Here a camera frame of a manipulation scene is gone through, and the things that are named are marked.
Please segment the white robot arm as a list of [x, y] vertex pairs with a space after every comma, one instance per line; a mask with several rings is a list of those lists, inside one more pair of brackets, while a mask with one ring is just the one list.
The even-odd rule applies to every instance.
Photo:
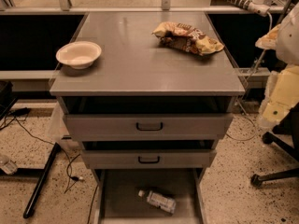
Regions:
[[277, 58], [287, 64], [281, 72], [270, 74], [259, 109], [259, 126], [270, 129], [280, 124], [299, 103], [299, 5], [280, 24], [260, 37], [255, 46], [274, 50]]

